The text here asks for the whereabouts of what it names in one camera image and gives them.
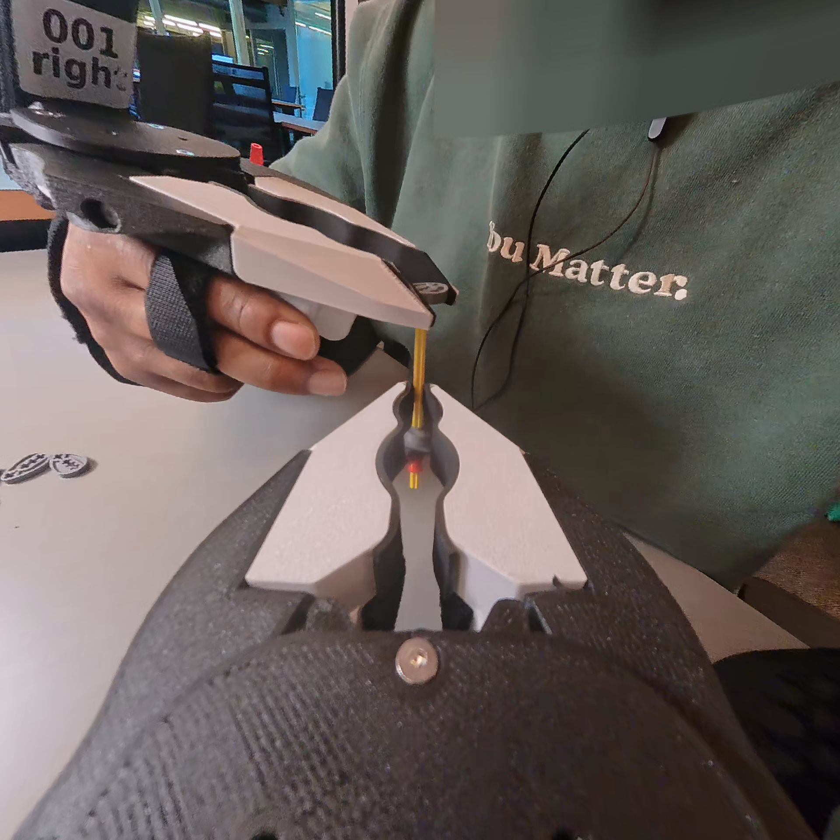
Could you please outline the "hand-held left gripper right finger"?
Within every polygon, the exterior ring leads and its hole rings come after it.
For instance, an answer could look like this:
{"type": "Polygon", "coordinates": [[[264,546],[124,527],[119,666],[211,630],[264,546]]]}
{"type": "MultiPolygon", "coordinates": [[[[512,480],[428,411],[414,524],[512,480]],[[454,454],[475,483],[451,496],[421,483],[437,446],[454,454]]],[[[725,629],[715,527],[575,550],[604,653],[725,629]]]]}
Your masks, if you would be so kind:
{"type": "Polygon", "coordinates": [[[424,404],[435,501],[432,567],[444,627],[481,627],[494,604],[587,576],[519,447],[435,384],[424,404]]]}

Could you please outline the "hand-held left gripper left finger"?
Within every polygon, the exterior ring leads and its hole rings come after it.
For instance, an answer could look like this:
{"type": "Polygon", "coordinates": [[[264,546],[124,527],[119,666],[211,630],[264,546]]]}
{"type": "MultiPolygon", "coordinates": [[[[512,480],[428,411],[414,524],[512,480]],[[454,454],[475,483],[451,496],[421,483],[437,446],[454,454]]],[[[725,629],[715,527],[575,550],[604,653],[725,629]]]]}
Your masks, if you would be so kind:
{"type": "Polygon", "coordinates": [[[404,586],[394,480],[407,457],[408,386],[395,384],[299,454],[301,469],[245,574],[254,589],[308,593],[392,627],[404,586]]]}

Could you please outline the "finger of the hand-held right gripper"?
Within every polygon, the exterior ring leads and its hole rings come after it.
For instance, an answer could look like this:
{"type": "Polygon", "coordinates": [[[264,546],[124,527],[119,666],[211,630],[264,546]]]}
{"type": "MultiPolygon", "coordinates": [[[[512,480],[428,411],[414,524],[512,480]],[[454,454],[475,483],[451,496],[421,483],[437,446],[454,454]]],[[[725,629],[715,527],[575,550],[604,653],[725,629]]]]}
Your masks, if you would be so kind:
{"type": "Polygon", "coordinates": [[[301,224],[281,220],[221,184],[172,176],[131,176],[175,209],[231,227],[232,274],[278,293],[319,329],[337,329],[328,310],[427,330],[434,314],[384,266],[379,257],[338,244],[301,224]]]}
{"type": "Polygon", "coordinates": [[[457,300],[457,289],[427,253],[362,211],[298,179],[271,169],[252,169],[252,201],[284,221],[315,230],[334,243],[378,257],[411,289],[414,283],[448,284],[445,300],[422,299],[427,304],[452,306],[457,300]]]}

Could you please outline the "yellow lego axle assembly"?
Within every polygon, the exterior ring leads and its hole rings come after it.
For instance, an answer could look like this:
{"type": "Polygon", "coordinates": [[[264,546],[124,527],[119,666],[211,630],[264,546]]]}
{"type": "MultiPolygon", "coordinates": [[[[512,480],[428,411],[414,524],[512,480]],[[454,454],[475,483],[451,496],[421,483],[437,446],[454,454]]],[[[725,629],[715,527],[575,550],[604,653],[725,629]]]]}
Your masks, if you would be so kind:
{"type": "Polygon", "coordinates": [[[417,490],[422,463],[429,449],[429,431],[425,423],[425,356],[427,356],[427,330],[414,330],[412,347],[412,413],[411,424],[404,434],[404,454],[407,459],[408,489],[417,490]]]}

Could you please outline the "cluster of grey lego discs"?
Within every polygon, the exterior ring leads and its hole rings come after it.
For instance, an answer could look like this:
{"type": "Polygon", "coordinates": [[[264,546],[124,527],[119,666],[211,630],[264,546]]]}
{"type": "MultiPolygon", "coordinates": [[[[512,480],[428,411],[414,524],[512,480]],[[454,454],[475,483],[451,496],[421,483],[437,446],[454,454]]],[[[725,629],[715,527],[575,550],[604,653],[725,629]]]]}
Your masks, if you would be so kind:
{"type": "Polygon", "coordinates": [[[15,486],[29,481],[42,474],[52,473],[61,479],[75,479],[87,474],[92,469],[92,461],[78,454],[27,454],[9,467],[1,470],[1,484],[15,486]]]}

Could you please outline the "person's right hand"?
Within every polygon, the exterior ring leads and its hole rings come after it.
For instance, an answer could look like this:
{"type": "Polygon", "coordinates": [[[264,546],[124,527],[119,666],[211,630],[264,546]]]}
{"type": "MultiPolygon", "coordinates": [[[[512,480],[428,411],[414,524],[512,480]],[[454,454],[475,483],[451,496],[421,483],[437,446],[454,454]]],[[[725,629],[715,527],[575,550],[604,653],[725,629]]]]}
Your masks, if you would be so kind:
{"type": "Polygon", "coordinates": [[[205,297],[218,373],[167,357],[145,319],[154,257],[139,240],[77,226],[64,244],[59,289],[122,380],[195,403],[229,400],[244,384],[282,394],[345,391],[345,373],[319,357],[319,334],[307,316],[224,274],[211,277],[205,297]]]}

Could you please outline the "orange edged table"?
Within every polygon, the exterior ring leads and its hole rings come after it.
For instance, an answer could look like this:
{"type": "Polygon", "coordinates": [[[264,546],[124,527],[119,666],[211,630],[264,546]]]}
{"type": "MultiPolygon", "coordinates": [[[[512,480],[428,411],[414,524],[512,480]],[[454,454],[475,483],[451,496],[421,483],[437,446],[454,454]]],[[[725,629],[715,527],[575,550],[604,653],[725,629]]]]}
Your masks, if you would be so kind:
{"type": "Polygon", "coordinates": [[[1,189],[1,253],[42,250],[54,211],[18,189],[1,189]]]}

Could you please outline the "black office chair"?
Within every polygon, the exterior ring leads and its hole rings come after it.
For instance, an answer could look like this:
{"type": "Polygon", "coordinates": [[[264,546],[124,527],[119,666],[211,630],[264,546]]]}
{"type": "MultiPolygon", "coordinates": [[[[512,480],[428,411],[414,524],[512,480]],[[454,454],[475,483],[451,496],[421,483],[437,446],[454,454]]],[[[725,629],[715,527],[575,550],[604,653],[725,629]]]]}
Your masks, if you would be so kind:
{"type": "Polygon", "coordinates": [[[212,106],[209,136],[249,159],[251,144],[261,147],[267,166],[282,156],[285,144],[274,121],[268,71],[211,57],[212,106]]]}

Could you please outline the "person's green sweatshirt torso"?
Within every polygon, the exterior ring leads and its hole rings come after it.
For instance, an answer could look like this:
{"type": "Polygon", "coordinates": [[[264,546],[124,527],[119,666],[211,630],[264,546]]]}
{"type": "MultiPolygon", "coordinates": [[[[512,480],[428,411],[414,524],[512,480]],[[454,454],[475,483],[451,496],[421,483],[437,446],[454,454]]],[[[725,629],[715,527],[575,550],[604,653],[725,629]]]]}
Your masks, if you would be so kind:
{"type": "Polygon", "coordinates": [[[435,137],[434,1],[364,1],[275,163],[458,289],[427,376],[728,589],[838,510],[838,83],[575,131],[435,137]]]}

